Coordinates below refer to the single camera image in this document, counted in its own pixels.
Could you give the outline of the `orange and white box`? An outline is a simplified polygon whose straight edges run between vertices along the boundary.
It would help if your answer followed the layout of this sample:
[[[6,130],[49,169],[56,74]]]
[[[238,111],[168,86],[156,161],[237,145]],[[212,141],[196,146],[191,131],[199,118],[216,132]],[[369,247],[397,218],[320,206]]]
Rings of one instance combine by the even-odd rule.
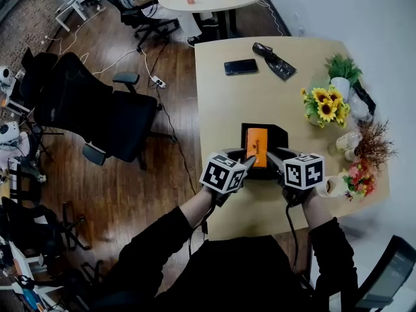
[[[250,127],[246,132],[246,156],[255,156],[254,168],[267,167],[268,131]]]

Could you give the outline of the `dried brown plant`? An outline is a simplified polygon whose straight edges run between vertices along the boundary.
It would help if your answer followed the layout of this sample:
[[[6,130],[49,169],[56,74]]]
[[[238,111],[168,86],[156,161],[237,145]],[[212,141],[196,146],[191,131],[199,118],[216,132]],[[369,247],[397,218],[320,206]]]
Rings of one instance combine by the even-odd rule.
[[[356,155],[376,171],[381,172],[391,157],[398,151],[387,135],[389,121],[364,121],[359,123],[361,140],[356,147]]]

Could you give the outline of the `black mesh office chair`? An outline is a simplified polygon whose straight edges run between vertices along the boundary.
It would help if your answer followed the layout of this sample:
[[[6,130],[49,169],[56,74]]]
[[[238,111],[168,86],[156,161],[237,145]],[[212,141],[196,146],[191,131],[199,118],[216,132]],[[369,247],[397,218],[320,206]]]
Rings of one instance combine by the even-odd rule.
[[[21,61],[25,75],[19,90],[25,102],[36,99],[46,82],[47,74],[52,71],[57,61],[58,55],[54,53],[40,52],[34,56],[29,47],[26,49]]]

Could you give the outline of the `round wooden table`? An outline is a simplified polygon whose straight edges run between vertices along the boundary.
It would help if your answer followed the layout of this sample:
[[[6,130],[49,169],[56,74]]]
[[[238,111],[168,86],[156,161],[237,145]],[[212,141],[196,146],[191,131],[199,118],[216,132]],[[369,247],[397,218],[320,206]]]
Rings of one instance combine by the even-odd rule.
[[[201,14],[213,13],[218,20],[220,39],[228,38],[228,33],[236,33],[236,9],[255,4],[259,0],[194,0],[189,4],[187,0],[159,0],[164,8],[180,12]]]

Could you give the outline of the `black smartphone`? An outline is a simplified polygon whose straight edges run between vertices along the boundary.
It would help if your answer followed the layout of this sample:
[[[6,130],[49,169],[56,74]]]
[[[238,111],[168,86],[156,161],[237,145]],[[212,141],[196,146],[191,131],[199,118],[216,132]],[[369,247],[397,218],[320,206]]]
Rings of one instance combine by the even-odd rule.
[[[224,70],[226,75],[231,76],[257,73],[258,67],[255,59],[250,58],[225,62]]]

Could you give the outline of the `person's right forearm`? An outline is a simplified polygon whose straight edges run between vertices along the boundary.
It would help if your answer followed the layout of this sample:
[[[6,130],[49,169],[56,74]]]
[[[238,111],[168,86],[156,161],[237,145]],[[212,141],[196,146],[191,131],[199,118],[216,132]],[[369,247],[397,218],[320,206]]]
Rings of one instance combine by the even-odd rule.
[[[312,190],[302,204],[319,276],[315,297],[325,312],[352,312],[358,292],[354,250],[324,198]]]

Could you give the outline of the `clear glass bottle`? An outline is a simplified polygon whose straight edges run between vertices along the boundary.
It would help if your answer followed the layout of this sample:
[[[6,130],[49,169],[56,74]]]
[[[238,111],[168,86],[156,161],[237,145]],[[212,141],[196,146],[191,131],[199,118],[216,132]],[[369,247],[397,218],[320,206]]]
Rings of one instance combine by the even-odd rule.
[[[335,147],[347,161],[353,161],[356,158],[356,148],[361,140],[362,134],[360,132],[351,131],[339,137],[335,142]]]

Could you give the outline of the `light wooden square table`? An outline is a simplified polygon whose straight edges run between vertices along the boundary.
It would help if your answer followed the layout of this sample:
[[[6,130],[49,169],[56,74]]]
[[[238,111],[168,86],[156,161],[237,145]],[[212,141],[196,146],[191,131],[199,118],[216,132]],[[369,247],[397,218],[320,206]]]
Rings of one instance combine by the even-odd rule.
[[[252,59],[252,45],[269,46],[296,73],[282,81],[257,57],[255,74],[227,76],[228,61]],[[325,158],[325,173],[334,176],[346,168],[340,155],[331,155],[329,145],[344,130],[334,125],[319,128],[304,116],[301,89],[326,71],[326,59],[334,53],[347,55],[338,41],[292,36],[236,38],[198,44],[195,49],[198,114],[202,159],[212,152],[238,148],[243,123],[274,124],[289,135],[289,147]],[[209,239],[257,237],[302,229],[307,222],[301,207],[286,210],[281,188],[273,181],[244,181],[238,193],[217,208],[207,221]]]

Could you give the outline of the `person's left forearm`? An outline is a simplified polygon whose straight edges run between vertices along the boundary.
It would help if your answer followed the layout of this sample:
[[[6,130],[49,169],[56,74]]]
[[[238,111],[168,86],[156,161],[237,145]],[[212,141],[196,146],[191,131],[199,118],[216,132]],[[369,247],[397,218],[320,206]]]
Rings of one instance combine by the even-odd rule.
[[[125,245],[117,265],[130,277],[128,285],[143,295],[155,296],[163,278],[163,266],[191,237],[212,202],[212,190],[203,187],[189,201],[160,217]]]

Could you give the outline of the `sunflower bouquet in vase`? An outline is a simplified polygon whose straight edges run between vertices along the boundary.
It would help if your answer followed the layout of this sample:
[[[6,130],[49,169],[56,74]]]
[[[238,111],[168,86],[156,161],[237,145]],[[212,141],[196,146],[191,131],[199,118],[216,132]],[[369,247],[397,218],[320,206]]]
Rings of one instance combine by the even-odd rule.
[[[301,89],[305,117],[309,123],[320,128],[335,124],[345,128],[350,114],[350,105],[344,101],[340,91],[329,85],[327,88],[313,88],[307,92]]]

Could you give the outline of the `green plant in white pot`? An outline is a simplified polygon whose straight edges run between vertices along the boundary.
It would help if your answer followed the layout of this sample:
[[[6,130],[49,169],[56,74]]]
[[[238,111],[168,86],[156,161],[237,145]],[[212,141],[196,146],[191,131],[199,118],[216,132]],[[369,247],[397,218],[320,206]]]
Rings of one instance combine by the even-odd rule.
[[[325,67],[328,70],[330,84],[336,87],[345,101],[348,101],[350,89],[362,75],[361,69],[352,58],[344,58],[339,53],[327,58]]]

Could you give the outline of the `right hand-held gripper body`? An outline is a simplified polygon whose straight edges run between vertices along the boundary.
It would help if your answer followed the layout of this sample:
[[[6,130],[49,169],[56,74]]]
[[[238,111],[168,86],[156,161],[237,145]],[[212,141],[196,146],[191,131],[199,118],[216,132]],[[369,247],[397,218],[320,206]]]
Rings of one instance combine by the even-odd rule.
[[[283,196],[290,207],[302,204],[324,181],[324,157],[315,153],[285,159],[283,169]]]

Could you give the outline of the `black plastic wrapper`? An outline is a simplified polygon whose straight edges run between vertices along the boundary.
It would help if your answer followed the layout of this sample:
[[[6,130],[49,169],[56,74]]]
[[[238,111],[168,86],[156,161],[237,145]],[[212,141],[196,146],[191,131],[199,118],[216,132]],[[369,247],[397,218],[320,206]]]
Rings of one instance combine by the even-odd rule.
[[[287,81],[296,73],[296,68],[279,58],[271,47],[254,42],[252,51],[264,58],[267,66],[282,80]]]

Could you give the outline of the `black swivel chair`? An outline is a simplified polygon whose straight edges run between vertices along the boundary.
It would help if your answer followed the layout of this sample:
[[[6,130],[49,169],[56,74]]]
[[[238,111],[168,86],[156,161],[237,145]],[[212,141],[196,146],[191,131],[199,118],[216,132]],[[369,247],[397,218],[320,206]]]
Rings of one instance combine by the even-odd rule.
[[[42,255],[54,257],[65,248],[74,251],[76,247],[89,250],[76,237],[73,230],[76,225],[86,220],[80,216],[74,222],[68,220],[68,210],[73,207],[65,202],[62,205],[62,219],[51,209],[38,205],[27,208],[13,200],[1,198],[3,210],[7,217],[9,239],[21,251],[36,250]]]

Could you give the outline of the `grey-backed black office chair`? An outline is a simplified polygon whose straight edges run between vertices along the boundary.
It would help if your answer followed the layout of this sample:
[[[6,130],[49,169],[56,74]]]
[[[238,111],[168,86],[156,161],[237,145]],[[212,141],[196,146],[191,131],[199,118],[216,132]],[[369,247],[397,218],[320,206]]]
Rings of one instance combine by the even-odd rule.
[[[399,236],[392,236],[385,252],[358,289],[354,312],[380,312],[393,302],[416,265],[416,249]]]

